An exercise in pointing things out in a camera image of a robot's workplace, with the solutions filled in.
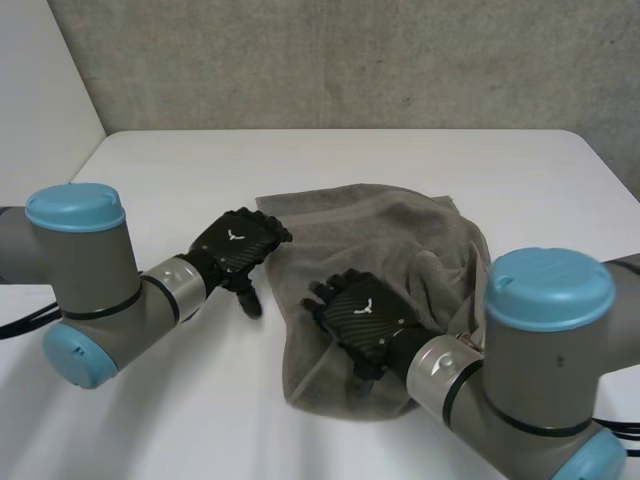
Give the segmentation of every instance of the gray wall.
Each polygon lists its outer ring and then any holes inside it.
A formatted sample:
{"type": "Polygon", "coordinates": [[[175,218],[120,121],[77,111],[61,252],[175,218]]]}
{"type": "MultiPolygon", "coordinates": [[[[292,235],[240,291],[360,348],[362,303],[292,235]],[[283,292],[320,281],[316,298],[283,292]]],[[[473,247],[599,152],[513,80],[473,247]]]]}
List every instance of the gray wall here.
{"type": "Polygon", "coordinates": [[[108,132],[562,128],[640,195],[638,0],[49,0],[108,132]]]}

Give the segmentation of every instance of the light blue joint cover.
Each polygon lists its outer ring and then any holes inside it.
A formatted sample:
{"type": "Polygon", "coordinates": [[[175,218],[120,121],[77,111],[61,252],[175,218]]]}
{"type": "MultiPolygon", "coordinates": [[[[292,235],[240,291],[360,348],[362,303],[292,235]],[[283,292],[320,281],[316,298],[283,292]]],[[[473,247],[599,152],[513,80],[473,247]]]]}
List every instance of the light blue joint cover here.
{"type": "Polygon", "coordinates": [[[69,183],[40,190],[29,198],[25,212],[38,227],[69,233],[102,232],[125,220],[118,192],[100,183],[69,183]]]}
{"type": "Polygon", "coordinates": [[[596,433],[551,480],[618,480],[622,478],[627,451],[609,430],[596,433]]]}
{"type": "Polygon", "coordinates": [[[118,374],[116,364],[97,343],[68,325],[51,327],[43,346],[53,368],[79,387],[97,388],[118,374]]]}
{"type": "Polygon", "coordinates": [[[489,320],[530,332],[588,325],[615,300],[609,271],[597,260],[561,248],[525,248],[498,258],[486,292],[489,320]]]}

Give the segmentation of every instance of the logo on hand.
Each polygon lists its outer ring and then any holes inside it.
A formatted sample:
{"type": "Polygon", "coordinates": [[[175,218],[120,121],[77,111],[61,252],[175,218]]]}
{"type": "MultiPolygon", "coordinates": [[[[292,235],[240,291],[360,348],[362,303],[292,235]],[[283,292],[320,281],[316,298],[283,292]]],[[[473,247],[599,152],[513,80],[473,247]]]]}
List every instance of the logo on hand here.
{"type": "Polygon", "coordinates": [[[368,305],[362,310],[355,310],[353,313],[355,313],[356,315],[362,315],[363,313],[373,313],[373,310],[371,310],[371,307],[373,307],[373,299],[370,298],[367,303],[368,305]]]}
{"type": "Polygon", "coordinates": [[[236,237],[231,230],[227,230],[229,233],[229,240],[244,240],[244,237],[236,237]]]}

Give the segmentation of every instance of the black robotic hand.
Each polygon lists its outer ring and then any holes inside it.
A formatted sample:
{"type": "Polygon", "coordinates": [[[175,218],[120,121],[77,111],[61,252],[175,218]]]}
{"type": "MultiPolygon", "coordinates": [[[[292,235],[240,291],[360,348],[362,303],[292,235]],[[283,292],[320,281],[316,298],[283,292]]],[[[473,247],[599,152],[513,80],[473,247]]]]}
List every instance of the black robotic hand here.
{"type": "Polygon", "coordinates": [[[217,283],[238,295],[249,317],[258,318],[262,306],[249,273],[282,242],[292,240],[291,233],[275,217],[241,208],[225,213],[211,224],[193,242],[189,252],[206,252],[213,258],[217,283]]]}
{"type": "Polygon", "coordinates": [[[407,330],[425,331],[414,309],[371,273],[349,270],[309,289],[324,304],[305,298],[302,306],[346,350],[365,394],[382,378],[394,338],[407,330]]]}

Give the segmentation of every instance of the towel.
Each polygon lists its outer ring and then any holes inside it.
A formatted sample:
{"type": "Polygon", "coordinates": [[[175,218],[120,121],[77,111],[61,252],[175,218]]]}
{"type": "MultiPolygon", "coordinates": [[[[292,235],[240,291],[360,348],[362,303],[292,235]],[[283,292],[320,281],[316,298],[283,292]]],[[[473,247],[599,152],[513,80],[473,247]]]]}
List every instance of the towel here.
{"type": "Polygon", "coordinates": [[[349,268],[384,280],[418,312],[425,327],[457,335],[481,323],[489,251],[480,229],[449,197],[429,198],[386,185],[257,198],[294,241],[266,262],[287,327],[283,389],[299,409],[332,417],[383,420],[412,407],[391,372],[362,398],[349,391],[353,366],[300,305],[312,281],[349,268]]]}

